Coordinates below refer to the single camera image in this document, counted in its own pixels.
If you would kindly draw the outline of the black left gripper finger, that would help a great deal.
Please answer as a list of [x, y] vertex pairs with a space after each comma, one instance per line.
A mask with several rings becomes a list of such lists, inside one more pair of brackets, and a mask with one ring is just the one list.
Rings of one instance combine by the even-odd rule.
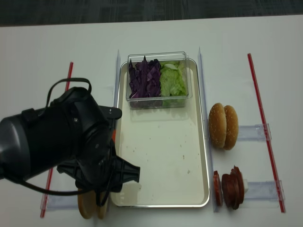
[[76, 159], [63, 161], [57, 166], [57, 171], [67, 174], [77, 182], [82, 180], [82, 171]]

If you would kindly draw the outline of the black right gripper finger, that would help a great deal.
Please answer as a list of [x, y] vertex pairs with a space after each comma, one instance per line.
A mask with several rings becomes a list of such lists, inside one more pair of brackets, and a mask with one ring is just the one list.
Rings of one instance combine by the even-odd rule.
[[134, 166], [124, 159], [116, 156], [113, 175], [113, 192], [121, 192], [124, 183], [140, 181], [140, 167]]

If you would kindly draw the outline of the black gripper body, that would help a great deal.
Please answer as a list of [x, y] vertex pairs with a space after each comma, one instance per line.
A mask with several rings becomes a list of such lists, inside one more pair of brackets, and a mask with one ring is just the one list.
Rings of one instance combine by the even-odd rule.
[[116, 155], [112, 134], [113, 127], [108, 122], [94, 123], [86, 129], [79, 122], [73, 125], [72, 154], [78, 167], [73, 178], [77, 188], [105, 190]]

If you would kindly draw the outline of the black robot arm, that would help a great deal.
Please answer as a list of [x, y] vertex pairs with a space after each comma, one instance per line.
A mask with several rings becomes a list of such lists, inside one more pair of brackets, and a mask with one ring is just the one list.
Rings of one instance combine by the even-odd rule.
[[75, 87], [43, 109], [28, 109], [0, 123], [0, 176], [22, 184], [57, 166], [80, 189], [119, 192], [140, 179], [140, 168], [116, 154], [112, 135], [122, 116]]

